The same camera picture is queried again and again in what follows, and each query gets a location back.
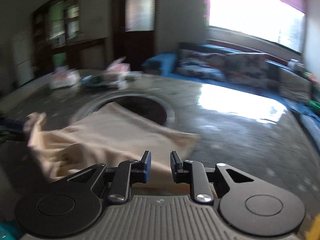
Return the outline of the round black induction cooktop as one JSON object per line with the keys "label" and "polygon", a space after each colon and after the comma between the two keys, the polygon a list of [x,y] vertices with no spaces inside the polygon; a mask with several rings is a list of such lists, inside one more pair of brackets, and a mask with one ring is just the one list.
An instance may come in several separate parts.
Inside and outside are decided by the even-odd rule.
{"label": "round black induction cooktop", "polygon": [[84,104],[70,118],[69,123],[73,124],[113,102],[159,125],[166,127],[174,126],[176,114],[169,100],[159,95],[143,93],[137,90],[103,94]]}

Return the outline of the left butterfly pillow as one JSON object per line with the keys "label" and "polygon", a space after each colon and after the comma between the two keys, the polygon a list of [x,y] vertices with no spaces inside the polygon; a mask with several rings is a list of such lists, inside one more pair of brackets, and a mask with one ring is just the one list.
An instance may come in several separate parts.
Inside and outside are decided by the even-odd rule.
{"label": "left butterfly pillow", "polygon": [[175,73],[198,79],[220,82],[227,80],[225,73],[226,56],[219,53],[203,53],[180,49]]}

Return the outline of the white refrigerator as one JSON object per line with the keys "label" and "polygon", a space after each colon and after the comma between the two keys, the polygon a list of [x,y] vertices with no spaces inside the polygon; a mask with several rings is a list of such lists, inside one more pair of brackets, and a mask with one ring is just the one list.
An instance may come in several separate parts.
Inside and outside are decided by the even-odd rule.
{"label": "white refrigerator", "polygon": [[12,38],[15,71],[18,86],[28,83],[34,78],[31,64],[30,45],[26,32],[22,32]]}

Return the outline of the dark wooden door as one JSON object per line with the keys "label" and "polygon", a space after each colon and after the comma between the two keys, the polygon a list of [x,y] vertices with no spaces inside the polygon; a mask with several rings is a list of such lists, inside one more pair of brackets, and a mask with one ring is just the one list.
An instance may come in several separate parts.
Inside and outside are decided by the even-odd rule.
{"label": "dark wooden door", "polygon": [[156,0],[112,0],[114,58],[123,57],[132,71],[155,55]]}

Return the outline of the pink tissue box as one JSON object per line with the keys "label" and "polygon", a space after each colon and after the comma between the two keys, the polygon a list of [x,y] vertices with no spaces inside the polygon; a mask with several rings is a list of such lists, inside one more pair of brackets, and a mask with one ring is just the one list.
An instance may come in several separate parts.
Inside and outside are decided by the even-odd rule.
{"label": "pink tissue box", "polygon": [[126,76],[131,72],[129,63],[125,63],[126,57],[120,57],[109,64],[103,72],[103,80],[110,87],[119,87],[126,81]]}

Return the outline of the grey quilted star tablecloth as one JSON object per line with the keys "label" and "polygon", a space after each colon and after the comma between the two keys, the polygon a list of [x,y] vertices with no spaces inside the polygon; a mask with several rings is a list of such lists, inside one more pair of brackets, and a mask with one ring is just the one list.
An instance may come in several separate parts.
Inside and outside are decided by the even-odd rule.
{"label": "grey quilted star tablecloth", "polygon": [[295,193],[312,217],[319,214],[319,155],[291,111],[276,100],[179,79],[143,75],[124,90],[80,87],[50,90],[48,77],[1,99],[1,112],[24,121],[46,112],[45,129],[65,127],[113,95],[136,93],[165,104],[169,127],[201,140],[191,158],[227,163]]}

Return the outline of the grey cushion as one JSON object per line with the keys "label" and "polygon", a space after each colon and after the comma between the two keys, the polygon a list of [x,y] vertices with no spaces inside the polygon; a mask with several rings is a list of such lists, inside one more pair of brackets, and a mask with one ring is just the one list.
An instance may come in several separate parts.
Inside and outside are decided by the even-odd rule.
{"label": "grey cushion", "polygon": [[307,104],[311,100],[311,82],[289,70],[280,69],[279,93],[282,97]]}

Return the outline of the dark wooden cabinet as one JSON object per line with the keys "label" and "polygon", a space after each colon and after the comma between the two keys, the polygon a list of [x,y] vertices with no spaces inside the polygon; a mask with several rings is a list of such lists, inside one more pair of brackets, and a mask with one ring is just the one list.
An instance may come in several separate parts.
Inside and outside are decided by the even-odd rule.
{"label": "dark wooden cabinet", "polygon": [[79,32],[79,0],[50,0],[31,14],[36,77],[67,65],[65,46]]}

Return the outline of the teal jacket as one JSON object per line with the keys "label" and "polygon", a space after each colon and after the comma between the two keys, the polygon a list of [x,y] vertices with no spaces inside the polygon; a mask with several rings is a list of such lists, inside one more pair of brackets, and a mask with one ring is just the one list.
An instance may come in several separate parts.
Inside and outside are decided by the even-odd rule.
{"label": "teal jacket", "polygon": [[2,240],[18,240],[21,238],[21,232],[14,221],[1,222],[0,230]]}

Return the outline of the pink wet wipes pack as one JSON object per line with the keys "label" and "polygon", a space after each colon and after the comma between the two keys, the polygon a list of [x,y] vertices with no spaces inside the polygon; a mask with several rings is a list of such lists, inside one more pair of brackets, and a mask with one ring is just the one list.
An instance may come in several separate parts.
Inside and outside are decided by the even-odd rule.
{"label": "pink wet wipes pack", "polygon": [[50,76],[49,88],[51,90],[72,87],[80,82],[80,73],[76,69],[68,69],[66,66],[58,67]]}

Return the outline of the dark wooden side table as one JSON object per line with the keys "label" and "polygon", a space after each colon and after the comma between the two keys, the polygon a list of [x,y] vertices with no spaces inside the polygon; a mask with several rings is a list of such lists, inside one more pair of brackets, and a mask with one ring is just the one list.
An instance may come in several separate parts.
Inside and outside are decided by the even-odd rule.
{"label": "dark wooden side table", "polygon": [[53,55],[65,54],[69,69],[103,70],[107,65],[107,38],[69,42],[52,48]]}

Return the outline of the blue sofa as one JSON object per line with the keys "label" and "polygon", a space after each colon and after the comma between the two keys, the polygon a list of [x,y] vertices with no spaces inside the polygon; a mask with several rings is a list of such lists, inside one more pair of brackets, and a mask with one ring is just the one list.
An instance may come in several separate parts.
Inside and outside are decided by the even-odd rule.
{"label": "blue sofa", "polygon": [[175,52],[142,63],[145,73],[208,83],[277,100],[294,113],[313,143],[319,145],[319,87],[309,76],[261,52],[181,42]]}

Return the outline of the window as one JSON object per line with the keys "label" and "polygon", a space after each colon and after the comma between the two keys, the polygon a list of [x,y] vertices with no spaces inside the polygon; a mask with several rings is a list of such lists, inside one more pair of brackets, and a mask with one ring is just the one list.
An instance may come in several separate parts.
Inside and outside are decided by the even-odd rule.
{"label": "window", "polygon": [[205,0],[211,27],[303,51],[306,0]]}

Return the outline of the right butterfly pillow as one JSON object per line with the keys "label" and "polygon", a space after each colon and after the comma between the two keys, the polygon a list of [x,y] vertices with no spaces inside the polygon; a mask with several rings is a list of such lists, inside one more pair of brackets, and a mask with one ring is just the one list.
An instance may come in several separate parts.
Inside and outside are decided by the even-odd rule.
{"label": "right butterfly pillow", "polygon": [[264,53],[226,54],[225,75],[231,83],[267,88],[268,64]]}

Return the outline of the cream sweatshirt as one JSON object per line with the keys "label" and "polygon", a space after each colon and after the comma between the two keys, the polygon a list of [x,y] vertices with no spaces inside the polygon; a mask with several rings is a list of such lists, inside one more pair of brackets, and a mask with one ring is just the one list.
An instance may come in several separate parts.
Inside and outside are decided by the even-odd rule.
{"label": "cream sweatshirt", "polygon": [[200,139],[197,134],[161,126],[115,102],[62,129],[43,130],[46,119],[45,113],[31,113],[24,130],[30,135],[28,147],[50,182],[94,164],[116,167],[150,151],[147,187],[173,188],[170,152],[184,159]]}

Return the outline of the butterfly pillow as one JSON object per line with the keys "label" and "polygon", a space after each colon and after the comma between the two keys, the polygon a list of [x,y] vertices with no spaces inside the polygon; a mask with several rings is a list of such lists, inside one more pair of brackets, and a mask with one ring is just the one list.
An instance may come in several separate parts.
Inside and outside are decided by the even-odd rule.
{"label": "butterfly pillow", "polygon": [[227,80],[225,73],[226,56],[219,53],[203,53],[180,49],[175,73],[198,79],[220,82]]}
{"label": "butterfly pillow", "polygon": [[264,53],[226,54],[225,75],[231,83],[267,88],[268,64]]}

